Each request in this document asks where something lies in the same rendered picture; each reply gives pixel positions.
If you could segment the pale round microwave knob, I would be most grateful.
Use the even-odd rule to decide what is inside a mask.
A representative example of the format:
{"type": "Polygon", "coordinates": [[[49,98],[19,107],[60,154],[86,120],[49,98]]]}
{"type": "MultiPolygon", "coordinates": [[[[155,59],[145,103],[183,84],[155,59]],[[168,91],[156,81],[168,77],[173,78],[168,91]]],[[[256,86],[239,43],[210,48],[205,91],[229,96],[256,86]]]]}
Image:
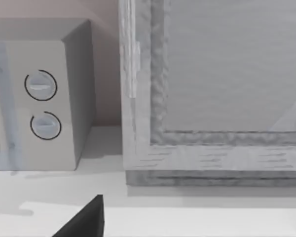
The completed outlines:
{"type": "Polygon", "coordinates": [[[28,74],[24,79],[24,87],[27,94],[37,101],[52,99],[58,90],[56,79],[45,70],[37,70],[28,74]]]}
{"type": "Polygon", "coordinates": [[[30,120],[30,128],[34,136],[41,140],[50,141],[57,138],[62,131],[61,121],[51,112],[43,112],[33,115],[30,120]]]}

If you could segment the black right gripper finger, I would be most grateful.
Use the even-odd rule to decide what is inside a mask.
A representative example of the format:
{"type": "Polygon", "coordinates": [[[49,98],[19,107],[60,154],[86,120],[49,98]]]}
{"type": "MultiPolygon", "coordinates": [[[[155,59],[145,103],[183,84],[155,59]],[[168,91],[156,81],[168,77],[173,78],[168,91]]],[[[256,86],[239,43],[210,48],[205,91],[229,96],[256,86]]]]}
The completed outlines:
{"type": "Polygon", "coordinates": [[[104,237],[103,195],[96,195],[52,237],[104,237]]]}

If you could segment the pale microwave oven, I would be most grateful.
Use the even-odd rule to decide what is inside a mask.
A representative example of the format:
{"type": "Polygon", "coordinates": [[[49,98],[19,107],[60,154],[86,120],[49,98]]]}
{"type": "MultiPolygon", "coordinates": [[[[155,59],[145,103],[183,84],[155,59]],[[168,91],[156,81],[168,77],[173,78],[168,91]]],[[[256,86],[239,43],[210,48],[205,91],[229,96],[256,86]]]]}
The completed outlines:
{"type": "Polygon", "coordinates": [[[0,18],[0,170],[75,170],[94,118],[91,24],[81,18],[0,18]],[[30,97],[24,79],[37,70],[57,81],[48,101],[30,97]],[[31,131],[33,115],[62,124],[50,141],[31,131]]]}

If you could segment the grey cabinet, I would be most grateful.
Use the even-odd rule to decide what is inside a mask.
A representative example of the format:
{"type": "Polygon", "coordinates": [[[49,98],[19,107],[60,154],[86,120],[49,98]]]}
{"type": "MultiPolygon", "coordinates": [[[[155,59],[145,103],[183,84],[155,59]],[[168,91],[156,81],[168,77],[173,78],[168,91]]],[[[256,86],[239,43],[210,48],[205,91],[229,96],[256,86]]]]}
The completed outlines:
{"type": "Polygon", "coordinates": [[[296,0],[119,0],[132,186],[296,186],[296,0]]]}

